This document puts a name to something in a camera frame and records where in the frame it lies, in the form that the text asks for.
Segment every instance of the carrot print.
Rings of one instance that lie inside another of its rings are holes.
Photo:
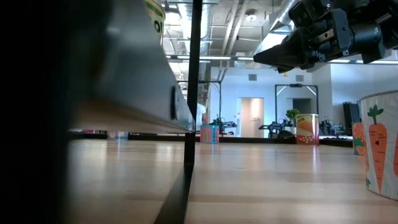
[[[394,155],[394,173],[398,177],[398,134],[396,139],[396,151]]]
[[[369,127],[369,137],[373,154],[374,171],[376,173],[379,192],[383,183],[384,161],[387,151],[387,129],[383,124],[376,122],[376,116],[383,113],[383,109],[377,109],[377,105],[369,109],[368,116],[373,118],[373,124]]]

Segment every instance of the cylindrical container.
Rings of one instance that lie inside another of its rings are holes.
[[[201,143],[218,143],[218,133],[220,126],[218,125],[202,125],[200,126],[200,142]]]
[[[317,114],[296,115],[297,144],[319,145],[319,117]]]
[[[366,140],[366,187],[398,200],[398,91],[361,99]]]
[[[145,5],[147,6],[148,14],[155,27],[156,33],[159,35],[160,44],[162,45],[166,13],[164,12],[163,7],[155,0],[145,0]]]
[[[108,131],[108,139],[109,140],[128,140],[129,132],[128,131]]]
[[[364,155],[366,150],[366,141],[363,132],[362,122],[353,123],[353,148],[355,155]]]

